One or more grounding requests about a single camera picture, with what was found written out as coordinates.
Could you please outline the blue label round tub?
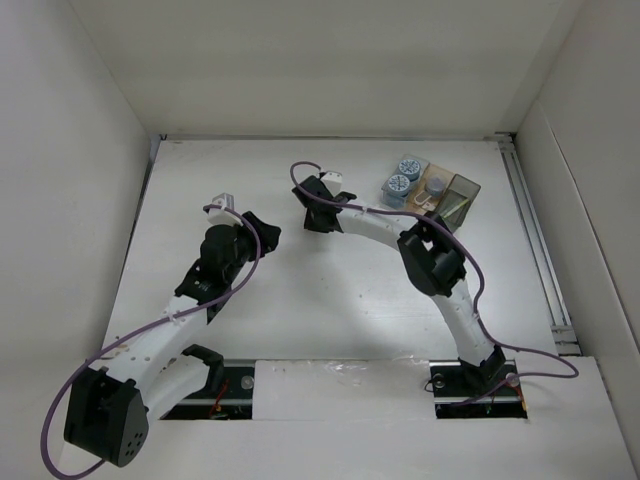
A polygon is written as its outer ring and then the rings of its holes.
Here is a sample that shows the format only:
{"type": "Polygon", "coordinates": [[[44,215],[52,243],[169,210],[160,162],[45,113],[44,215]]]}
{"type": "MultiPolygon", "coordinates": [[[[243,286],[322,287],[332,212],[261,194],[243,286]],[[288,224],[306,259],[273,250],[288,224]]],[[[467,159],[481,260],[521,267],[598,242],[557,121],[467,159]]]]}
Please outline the blue label round tub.
{"type": "Polygon", "coordinates": [[[421,172],[422,165],[420,160],[412,156],[403,157],[396,167],[396,174],[407,177],[409,182],[418,180],[421,172]]]}

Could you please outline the clear tub of paperclips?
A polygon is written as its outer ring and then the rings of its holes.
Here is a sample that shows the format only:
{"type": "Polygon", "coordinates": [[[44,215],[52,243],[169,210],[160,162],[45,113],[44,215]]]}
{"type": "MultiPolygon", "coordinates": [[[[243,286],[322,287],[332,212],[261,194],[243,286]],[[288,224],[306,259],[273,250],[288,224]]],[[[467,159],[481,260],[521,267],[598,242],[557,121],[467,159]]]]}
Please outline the clear tub of paperclips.
{"type": "Polygon", "coordinates": [[[448,186],[448,180],[439,174],[430,175],[424,185],[425,192],[434,198],[439,198],[443,195],[448,186]]]}

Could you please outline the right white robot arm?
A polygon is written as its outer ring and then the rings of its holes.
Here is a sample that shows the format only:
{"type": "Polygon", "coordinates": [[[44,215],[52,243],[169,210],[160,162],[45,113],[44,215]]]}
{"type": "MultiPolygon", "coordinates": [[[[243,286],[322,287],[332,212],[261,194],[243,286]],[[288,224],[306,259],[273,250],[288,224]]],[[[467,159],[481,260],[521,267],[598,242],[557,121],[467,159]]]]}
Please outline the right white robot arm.
{"type": "Polygon", "coordinates": [[[306,209],[305,229],[359,235],[398,251],[410,283],[432,299],[451,332],[468,394],[497,385],[504,353],[480,326],[462,246],[439,216],[357,205],[351,193],[333,196],[322,174],[307,177],[292,192],[306,209]]]}

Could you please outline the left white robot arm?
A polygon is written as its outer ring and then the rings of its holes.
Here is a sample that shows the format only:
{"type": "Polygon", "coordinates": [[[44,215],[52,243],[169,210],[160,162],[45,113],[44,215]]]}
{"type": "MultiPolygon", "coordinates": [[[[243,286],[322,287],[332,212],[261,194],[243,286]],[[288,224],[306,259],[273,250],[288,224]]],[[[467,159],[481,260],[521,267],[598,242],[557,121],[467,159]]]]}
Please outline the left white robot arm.
{"type": "Polygon", "coordinates": [[[117,467],[141,450],[152,422],[183,398],[222,387],[221,354],[194,344],[222,310],[246,264],[274,251],[279,227],[252,212],[215,212],[199,256],[176,287],[161,323],[103,353],[71,383],[64,439],[117,467]]]}

